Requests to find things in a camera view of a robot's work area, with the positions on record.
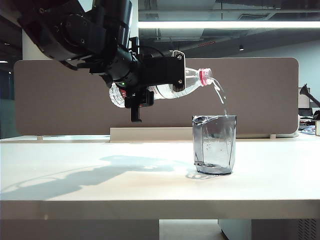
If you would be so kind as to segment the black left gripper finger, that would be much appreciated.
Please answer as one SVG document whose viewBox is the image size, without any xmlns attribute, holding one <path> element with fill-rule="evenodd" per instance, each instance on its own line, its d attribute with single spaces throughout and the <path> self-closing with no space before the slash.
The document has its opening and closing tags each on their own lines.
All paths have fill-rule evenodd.
<svg viewBox="0 0 320 240">
<path fill-rule="evenodd" d="M 154 104 L 153 91 L 141 91 L 135 94 L 126 96 L 124 99 L 124 106 L 130 109 L 131 122 L 141 122 L 140 108 L 151 107 Z"/>
<path fill-rule="evenodd" d="M 140 41 L 138 36 L 129 38 L 129 52 L 135 57 L 140 54 Z"/>
</svg>

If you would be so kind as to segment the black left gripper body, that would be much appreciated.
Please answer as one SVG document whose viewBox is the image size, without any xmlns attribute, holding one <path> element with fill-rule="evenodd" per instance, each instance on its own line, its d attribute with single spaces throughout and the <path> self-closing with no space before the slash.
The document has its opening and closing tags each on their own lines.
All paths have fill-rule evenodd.
<svg viewBox="0 0 320 240">
<path fill-rule="evenodd" d="M 138 78 L 139 87 L 170 84 L 175 92 L 181 92 L 185 89 L 186 60 L 184 53 L 144 59 L 142 63 Z"/>
</svg>

